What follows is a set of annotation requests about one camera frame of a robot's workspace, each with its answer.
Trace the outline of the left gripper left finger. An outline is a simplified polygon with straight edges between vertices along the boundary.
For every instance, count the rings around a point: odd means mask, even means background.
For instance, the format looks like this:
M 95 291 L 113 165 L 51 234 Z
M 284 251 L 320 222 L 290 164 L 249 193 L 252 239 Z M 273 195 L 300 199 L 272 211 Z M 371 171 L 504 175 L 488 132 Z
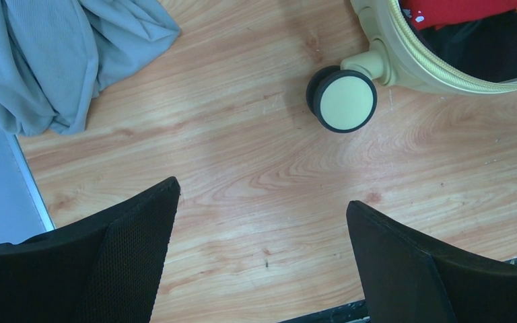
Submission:
M 149 322 L 180 185 L 143 192 L 19 244 L 0 244 L 0 322 Z

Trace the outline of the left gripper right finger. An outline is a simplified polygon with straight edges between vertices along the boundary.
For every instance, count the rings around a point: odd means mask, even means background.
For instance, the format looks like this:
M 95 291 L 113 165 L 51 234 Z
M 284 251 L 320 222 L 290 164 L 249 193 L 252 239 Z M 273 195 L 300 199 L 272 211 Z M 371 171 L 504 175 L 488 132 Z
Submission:
M 347 226 L 372 322 L 517 322 L 517 265 L 467 252 L 361 201 Z

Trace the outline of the cream suitcase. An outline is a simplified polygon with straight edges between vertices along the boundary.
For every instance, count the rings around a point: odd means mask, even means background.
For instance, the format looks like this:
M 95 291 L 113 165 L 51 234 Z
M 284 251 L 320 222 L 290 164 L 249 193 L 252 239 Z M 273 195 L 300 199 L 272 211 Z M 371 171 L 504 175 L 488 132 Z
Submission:
M 517 79 L 495 83 L 467 75 L 443 61 L 418 39 L 398 1 L 352 1 L 369 40 L 368 51 L 316 72 L 306 103 L 324 128 L 351 133 L 373 117 L 375 84 L 420 92 L 495 95 L 517 91 Z

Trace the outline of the red shirt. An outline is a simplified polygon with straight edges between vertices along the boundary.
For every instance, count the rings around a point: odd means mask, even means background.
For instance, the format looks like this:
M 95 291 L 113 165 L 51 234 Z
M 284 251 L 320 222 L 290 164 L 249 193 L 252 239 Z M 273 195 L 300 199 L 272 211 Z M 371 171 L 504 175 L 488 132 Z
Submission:
M 405 0 L 399 6 L 417 30 L 517 12 L 517 0 Z

